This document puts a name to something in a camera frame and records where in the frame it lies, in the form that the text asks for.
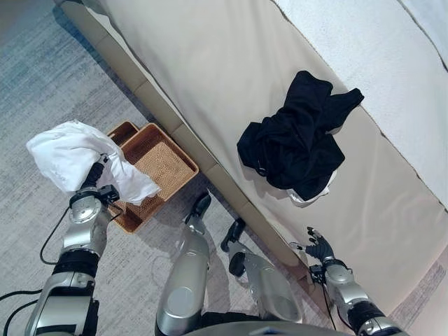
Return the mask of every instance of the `black clothing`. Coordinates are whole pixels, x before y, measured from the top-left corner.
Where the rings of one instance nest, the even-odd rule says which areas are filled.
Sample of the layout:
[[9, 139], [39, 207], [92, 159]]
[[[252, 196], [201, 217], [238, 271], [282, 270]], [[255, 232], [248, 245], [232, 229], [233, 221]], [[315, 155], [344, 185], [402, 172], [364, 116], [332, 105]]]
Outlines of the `black clothing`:
[[332, 89], [330, 82], [298, 72], [283, 107], [261, 123], [251, 122], [238, 141], [243, 164], [303, 200], [317, 196], [345, 159], [328, 132], [364, 99], [359, 89], [330, 96]]

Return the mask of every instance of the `floor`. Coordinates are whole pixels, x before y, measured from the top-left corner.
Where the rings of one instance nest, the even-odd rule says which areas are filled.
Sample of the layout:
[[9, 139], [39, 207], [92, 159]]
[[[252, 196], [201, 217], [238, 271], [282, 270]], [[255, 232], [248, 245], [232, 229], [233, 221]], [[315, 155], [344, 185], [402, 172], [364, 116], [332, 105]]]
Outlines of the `floor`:
[[35, 25], [54, 5], [53, 0], [1, 0], [0, 46]]

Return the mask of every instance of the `white towel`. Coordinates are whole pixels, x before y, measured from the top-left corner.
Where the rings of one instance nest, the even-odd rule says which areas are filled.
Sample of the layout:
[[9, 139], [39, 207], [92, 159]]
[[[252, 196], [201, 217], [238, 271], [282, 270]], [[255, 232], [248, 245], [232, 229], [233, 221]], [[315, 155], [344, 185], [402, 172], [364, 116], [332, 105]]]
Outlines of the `white towel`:
[[120, 193], [120, 200], [135, 205], [160, 191], [149, 176], [126, 161], [111, 138], [77, 120], [37, 134], [27, 142], [27, 149], [42, 175], [65, 193], [80, 188], [102, 153], [108, 155], [109, 161], [97, 182], [98, 188], [112, 184]]
[[297, 207], [300, 208], [305, 208], [307, 206], [309, 206], [310, 204], [314, 203], [314, 201], [316, 201], [319, 197], [321, 196], [325, 196], [330, 192], [330, 184], [333, 182], [333, 180], [335, 179], [337, 174], [337, 170], [335, 170], [331, 176], [330, 179], [328, 180], [327, 185], [325, 186], [325, 188], [316, 196], [314, 196], [311, 199], [308, 199], [307, 201], [304, 201], [301, 196], [299, 196], [299, 194], [297, 194], [294, 189], [287, 189], [287, 193], [289, 198], [291, 198], [291, 201], [293, 201], [293, 204]]

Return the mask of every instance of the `robot leg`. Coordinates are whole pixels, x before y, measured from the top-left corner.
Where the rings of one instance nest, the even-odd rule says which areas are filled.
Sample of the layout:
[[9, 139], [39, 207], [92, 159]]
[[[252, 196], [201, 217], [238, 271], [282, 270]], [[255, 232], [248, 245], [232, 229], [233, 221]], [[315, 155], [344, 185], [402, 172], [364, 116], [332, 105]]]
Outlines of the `robot leg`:
[[221, 244], [229, 253], [229, 272], [236, 277], [247, 273], [261, 319], [301, 323], [302, 315], [288, 281], [269, 261], [238, 241], [245, 225], [242, 219], [236, 220]]
[[180, 256], [165, 284], [156, 316], [156, 335], [184, 335], [195, 329], [204, 305], [209, 245], [202, 215], [210, 204], [208, 194], [197, 200], [186, 220]]

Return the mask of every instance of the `rattan tray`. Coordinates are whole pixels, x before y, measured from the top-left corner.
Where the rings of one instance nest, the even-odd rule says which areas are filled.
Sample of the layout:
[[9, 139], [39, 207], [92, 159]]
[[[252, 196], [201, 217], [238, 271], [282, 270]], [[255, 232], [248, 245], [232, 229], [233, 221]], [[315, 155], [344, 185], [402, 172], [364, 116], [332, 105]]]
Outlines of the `rattan tray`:
[[135, 232], [198, 172], [198, 166], [156, 124], [138, 130], [124, 122], [108, 134], [118, 144], [126, 160], [149, 175], [160, 187], [155, 197], [147, 197], [140, 206], [117, 202], [125, 212], [116, 223], [126, 232]]

